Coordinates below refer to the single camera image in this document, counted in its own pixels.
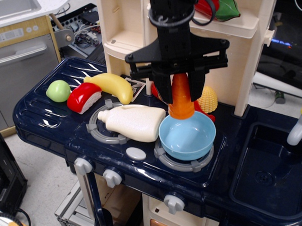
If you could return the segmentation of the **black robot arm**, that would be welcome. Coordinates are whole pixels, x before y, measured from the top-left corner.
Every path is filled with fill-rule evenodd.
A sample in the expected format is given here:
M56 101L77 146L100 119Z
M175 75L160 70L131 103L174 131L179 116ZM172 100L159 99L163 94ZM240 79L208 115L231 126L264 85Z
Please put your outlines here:
M205 74L227 66L229 41L199 37L190 31L195 4L199 0L150 0L149 21L157 28L157 39L126 55L132 78L153 81L161 98L173 103L171 75L188 75L190 99L201 97ZM205 0L215 15L212 0Z

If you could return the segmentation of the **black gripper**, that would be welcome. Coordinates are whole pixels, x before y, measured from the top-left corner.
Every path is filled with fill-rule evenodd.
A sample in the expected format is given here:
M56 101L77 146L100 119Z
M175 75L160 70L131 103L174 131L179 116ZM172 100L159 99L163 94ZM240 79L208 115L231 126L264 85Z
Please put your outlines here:
M125 56L134 78L154 81L161 98L172 104L171 78L173 74L187 73L191 101L202 96L205 75L211 69L227 66L226 39L199 37L187 26L157 29L157 39L140 50Z

